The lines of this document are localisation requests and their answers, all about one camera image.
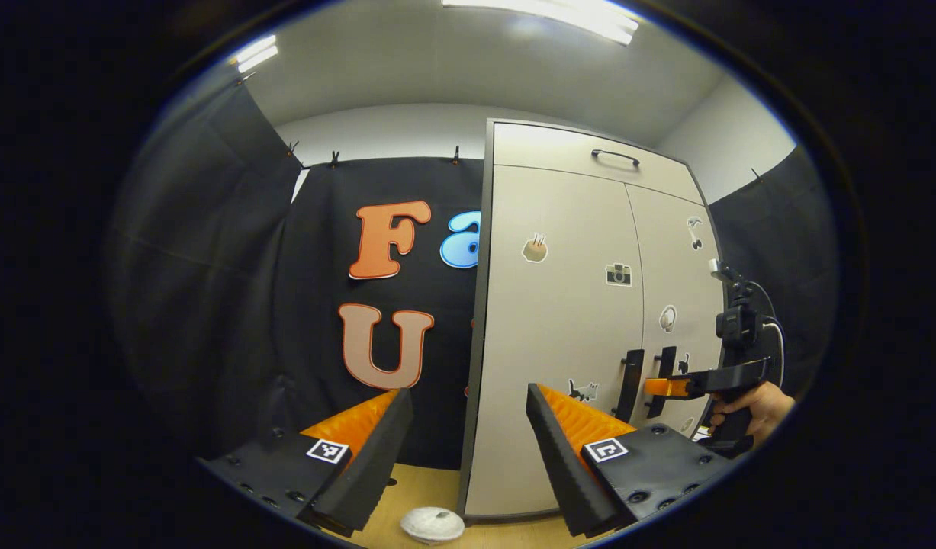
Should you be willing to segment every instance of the drawer handle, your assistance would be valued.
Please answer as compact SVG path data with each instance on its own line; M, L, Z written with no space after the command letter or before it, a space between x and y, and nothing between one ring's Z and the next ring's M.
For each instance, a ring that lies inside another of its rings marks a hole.
M610 150L593 149L593 152L590 154L593 154L594 158L600 156L600 154L613 154L614 156L623 156L624 159L634 160L634 167L638 167L641 165L641 160L635 159L634 156L627 156L627 154L621 154L620 152L610 152Z

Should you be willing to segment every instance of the white cabinet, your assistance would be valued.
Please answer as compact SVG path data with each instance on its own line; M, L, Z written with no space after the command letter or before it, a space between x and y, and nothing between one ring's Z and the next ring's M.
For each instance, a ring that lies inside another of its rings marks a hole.
M593 155L602 149L615 154ZM708 272L718 257L711 221L684 164L604 136L496 120L485 159L458 511L522 518L558 508L526 386L572 390L610 413L628 350L653 358L677 346L691 371L716 368L723 292ZM662 326L669 306L674 323ZM642 384L656 375L657 362L646 361ZM646 400L638 397L632 425L662 422L685 435L705 407L669 402L646 420Z

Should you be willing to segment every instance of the human hand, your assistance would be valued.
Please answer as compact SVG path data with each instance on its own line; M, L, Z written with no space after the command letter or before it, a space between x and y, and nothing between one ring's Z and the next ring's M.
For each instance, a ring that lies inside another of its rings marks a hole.
M776 426L793 409L794 404L792 397L784 395L779 387L770 382L761 383L733 403L724 403L719 395L712 395L712 398L716 403L712 407L715 415L712 415L709 434L714 433L715 427L725 421L725 414L747 407L753 414L753 419L749 422L746 435L753 435L753 448L763 444L763 441L770 437Z

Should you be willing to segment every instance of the fluorescent light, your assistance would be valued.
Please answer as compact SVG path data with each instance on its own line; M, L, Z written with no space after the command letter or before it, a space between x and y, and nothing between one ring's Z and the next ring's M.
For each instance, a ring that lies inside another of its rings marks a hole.
M237 66L237 70L238 72L241 72L241 73L248 72L248 70L251 70L252 67L258 66L258 64L262 62L263 60L271 59L273 56L276 56L276 55L278 55L278 47L271 46L265 51L258 53L258 55L253 56L251 59L248 59L247 62L240 63L240 65Z
M631 43L639 23L631 11L605 0L443 0L446 8L492 8L519 11L596 32L622 45Z
M237 62L244 63L245 60L251 59L253 56L261 53L263 49L267 46L275 44L275 35L270 35L267 38L262 38L255 43L252 43L250 46L247 46L243 50L237 52Z

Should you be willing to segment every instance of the wall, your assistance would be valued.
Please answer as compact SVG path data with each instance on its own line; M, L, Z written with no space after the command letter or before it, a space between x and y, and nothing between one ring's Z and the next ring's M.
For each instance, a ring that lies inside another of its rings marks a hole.
M305 166L328 162L333 150L338 150L339 161L346 161L397 156L453 157L454 147L460 146L464 159L484 159L485 123L489 117L578 126L566 120L509 108L389 104L289 122L277 128L277 133L286 143L299 140L294 155ZM306 174L301 172L292 200Z
M657 149L687 162L712 203L753 181L751 170L770 170L795 145L770 109L727 75Z

